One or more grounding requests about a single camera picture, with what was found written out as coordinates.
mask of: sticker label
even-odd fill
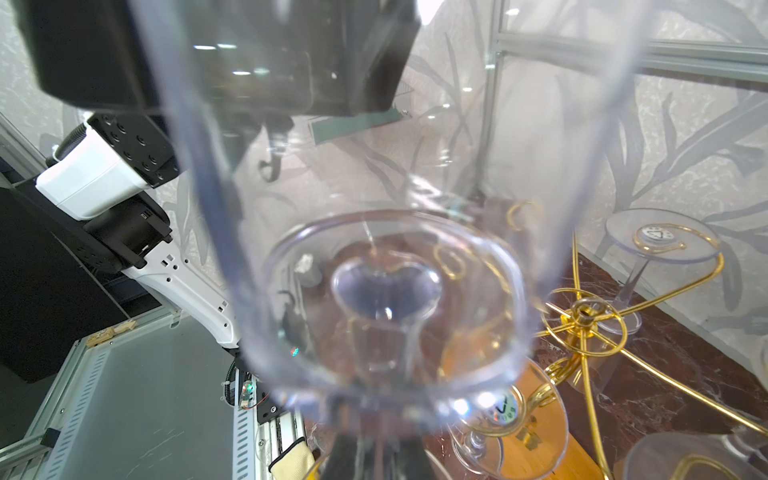
[[[509,425],[518,418],[518,410],[518,400],[509,393],[495,405],[486,409],[485,416],[495,425]]]

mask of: clear plastic glass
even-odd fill
[[[614,470],[621,480],[741,478],[766,476],[723,446],[724,435],[654,433],[643,437]]]
[[[536,480],[557,468],[568,446],[565,406],[533,361],[506,392],[481,392],[450,428],[452,448],[470,472]]]
[[[503,3],[131,3],[240,351],[341,429],[434,429],[525,366],[650,2],[580,71],[507,55]],[[533,6],[526,35],[586,35]]]

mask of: cable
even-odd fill
[[[230,406],[235,406],[235,399],[232,398],[232,393],[230,392],[230,384],[235,380],[234,373],[235,361],[232,360],[232,365],[230,365],[230,368],[227,370],[227,376],[224,378],[224,399]]]
[[[251,410],[251,409],[253,409],[253,407],[257,407],[257,406],[259,406],[259,405],[261,405],[261,402],[263,402],[264,400],[268,399],[269,397],[270,397],[270,394],[269,394],[269,393],[267,393],[267,394],[264,396],[264,398],[262,398],[262,399],[261,399],[261,400],[260,400],[260,401],[259,401],[259,402],[258,402],[256,405],[254,405],[254,406],[252,406],[252,407],[249,407],[249,408],[247,408],[247,409],[243,409],[243,410]]]
[[[85,127],[85,124],[79,124],[73,131],[69,132],[69,134],[64,137],[64,140],[61,141],[56,152],[53,153],[54,160],[57,162],[64,160],[64,157],[69,155],[69,152],[73,151],[74,148],[85,139],[87,132],[88,130]]]

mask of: gold wire rack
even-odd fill
[[[699,236],[712,243],[714,247],[717,247],[716,240],[710,239],[700,234]],[[674,296],[680,295],[681,293],[687,292],[688,290],[696,288],[697,286],[712,280],[714,277],[719,275],[720,272],[723,271],[725,261],[722,253],[717,256],[716,265],[712,272],[702,276],[700,279],[672,290],[669,293],[660,295],[654,299],[646,300],[644,302],[638,303],[637,305],[630,306],[622,310],[617,310],[610,303],[606,302],[594,293],[581,289],[581,280],[579,278],[578,268],[578,242],[575,234],[573,236],[573,254],[571,261],[573,264],[574,276],[573,288],[560,288],[553,290],[552,293],[571,293],[575,295],[576,301],[573,302],[567,309],[563,309],[554,305],[553,303],[546,302],[546,307],[548,307],[551,312],[558,314],[558,316],[553,319],[549,316],[551,312],[546,310],[546,308],[542,308],[541,320],[544,323],[545,329],[537,333],[536,336],[550,336],[571,353],[569,357],[559,359],[558,361],[552,363],[549,367],[547,367],[546,372],[555,385],[559,385],[565,382],[578,373],[581,374],[581,378],[583,379],[584,399],[587,404],[587,414],[589,416],[589,425],[592,434],[592,442],[594,443],[594,450],[595,455],[597,456],[598,466],[600,467],[605,480],[613,480],[613,474],[611,473],[611,469],[608,466],[605,457],[602,435],[600,433],[600,426],[598,424],[597,413],[594,407],[594,396],[592,394],[592,385],[590,381],[590,358],[607,357],[621,354],[635,365],[641,367],[646,372],[664,381],[670,386],[679,389],[680,391],[695,398],[696,400],[711,407],[712,409],[715,409],[718,412],[730,417],[732,420],[735,420],[751,429],[754,429],[762,435],[768,436],[768,429],[762,425],[755,423],[734,411],[733,409],[722,405],[706,397],[705,395],[702,395],[696,390],[685,386],[683,383],[678,382],[676,379],[673,379],[669,375],[661,372],[659,369],[654,368],[648,362],[642,360],[639,356],[633,354],[625,348],[627,343],[627,325],[624,323],[623,318],[626,315],[636,313],[640,310],[648,308],[649,306],[664,302]],[[559,321],[560,325],[551,326],[550,322],[553,320]],[[613,320],[619,324],[621,328],[621,339],[618,342],[607,338],[598,331],[597,326],[599,322],[604,322],[606,320]],[[602,342],[602,348],[590,350],[588,348],[588,340],[592,338],[599,339]],[[690,470],[692,463],[696,463],[698,461],[704,463],[708,462],[706,458],[684,458],[685,464],[684,462],[681,462],[678,465],[678,468],[672,474],[671,478],[684,478],[687,472]]]

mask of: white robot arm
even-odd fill
[[[91,117],[57,149],[57,163],[17,186],[18,198],[85,263],[156,290],[236,349],[229,301],[184,258],[165,212],[143,192],[178,175],[167,139],[143,119]]]

